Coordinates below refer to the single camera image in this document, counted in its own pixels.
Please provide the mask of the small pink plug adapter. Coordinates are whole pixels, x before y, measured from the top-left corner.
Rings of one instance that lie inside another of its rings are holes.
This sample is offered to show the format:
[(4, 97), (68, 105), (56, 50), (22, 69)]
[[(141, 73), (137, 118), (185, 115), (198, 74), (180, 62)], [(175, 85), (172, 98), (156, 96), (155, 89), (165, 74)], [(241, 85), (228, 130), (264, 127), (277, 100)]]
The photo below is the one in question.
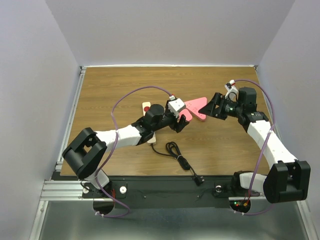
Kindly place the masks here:
[(182, 116), (185, 117), (185, 120), (190, 122), (193, 119), (192, 114), (188, 111), (188, 109), (183, 109), (180, 113), (179, 113), (179, 117), (181, 118)]

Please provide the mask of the white red power strip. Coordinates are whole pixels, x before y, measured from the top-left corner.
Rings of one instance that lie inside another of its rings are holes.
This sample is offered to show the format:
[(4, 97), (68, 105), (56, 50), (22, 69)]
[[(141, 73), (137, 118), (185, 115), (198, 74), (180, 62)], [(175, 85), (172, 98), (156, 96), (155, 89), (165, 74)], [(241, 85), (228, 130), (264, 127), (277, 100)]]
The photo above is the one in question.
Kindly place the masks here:
[[(142, 103), (142, 112), (143, 112), (144, 116), (146, 115), (146, 112), (150, 109), (150, 107), (151, 107), (151, 103), (150, 102), (143, 102)], [(147, 143), (149, 145), (156, 143), (156, 133), (155, 132), (153, 133), (152, 138), (147, 141)]]

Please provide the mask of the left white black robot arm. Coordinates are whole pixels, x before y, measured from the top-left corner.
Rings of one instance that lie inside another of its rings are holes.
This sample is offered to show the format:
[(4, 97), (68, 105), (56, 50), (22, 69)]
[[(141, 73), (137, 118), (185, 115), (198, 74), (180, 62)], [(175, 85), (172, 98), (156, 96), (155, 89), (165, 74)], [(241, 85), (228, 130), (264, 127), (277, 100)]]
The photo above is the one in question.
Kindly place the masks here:
[(111, 193), (110, 179), (99, 169), (99, 164), (106, 152), (115, 149), (139, 146), (152, 139), (155, 132), (170, 127), (179, 133), (189, 124), (180, 112), (186, 108), (181, 99), (168, 101), (166, 106), (152, 104), (144, 116), (136, 122), (115, 130), (94, 131), (84, 128), (66, 147), (62, 157), (71, 167), (79, 180), (90, 182), (100, 197)]

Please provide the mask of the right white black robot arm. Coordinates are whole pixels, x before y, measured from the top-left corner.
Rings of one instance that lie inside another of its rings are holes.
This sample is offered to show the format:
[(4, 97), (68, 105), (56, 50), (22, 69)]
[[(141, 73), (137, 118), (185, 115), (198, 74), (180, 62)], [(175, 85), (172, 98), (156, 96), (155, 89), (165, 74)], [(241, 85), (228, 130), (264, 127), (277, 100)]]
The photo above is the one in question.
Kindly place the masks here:
[(227, 94), (217, 92), (198, 112), (225, 120), (237, 118), (245, 132), (256, 142), (265, 157), (269, 172), (261, 175), (255, 171), (238, 171), (230, 182), (231, 192), (242, 195), (247, 190), (266, 197), (271, 204), (305, 200), (308, 196), (311, 167), (299, 161), (283, 145), (273, 130), (268, 117), (257, 110), (257, 92), (251, 87), (236, 89), (226, 85)]

